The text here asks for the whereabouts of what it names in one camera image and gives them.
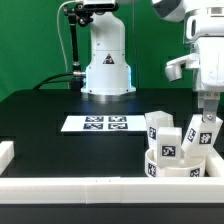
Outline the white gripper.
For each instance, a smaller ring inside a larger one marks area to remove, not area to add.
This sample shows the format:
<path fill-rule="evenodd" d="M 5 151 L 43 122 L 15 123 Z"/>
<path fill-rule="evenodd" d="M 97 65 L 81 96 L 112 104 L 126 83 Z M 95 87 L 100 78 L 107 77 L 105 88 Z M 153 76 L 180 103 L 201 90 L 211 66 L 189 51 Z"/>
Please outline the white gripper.
<path fill-rule="evenodd" d="M 215 123 L 220 93 L 224 92 L 224 37 L 200 37 L 194 44 L 199 67 L 193 72 L 193 90 L 203 93 L 203 121 Z"/>

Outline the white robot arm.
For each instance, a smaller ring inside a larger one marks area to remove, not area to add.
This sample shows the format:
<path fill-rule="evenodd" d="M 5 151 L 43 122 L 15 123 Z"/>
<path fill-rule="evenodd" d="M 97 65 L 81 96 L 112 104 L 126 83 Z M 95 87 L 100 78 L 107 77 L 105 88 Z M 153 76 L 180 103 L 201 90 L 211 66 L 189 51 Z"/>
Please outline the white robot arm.
<path fill-rule="evenodd" d="M 133 92 L 125 59 L 125 26 L 113 15 L 123 0 L 84 0 L 92 20 L 91 62 L 82 92 L 94 96 Z M 150 0 L 161 19 L 183 22 L 184 43 L 191 52 L 166 63 L 170 81 L 182 77 L 184 68 L 194 72 L 194 90 L 203 121 L 213 122 L 224 92 L 224 0 Z"/>

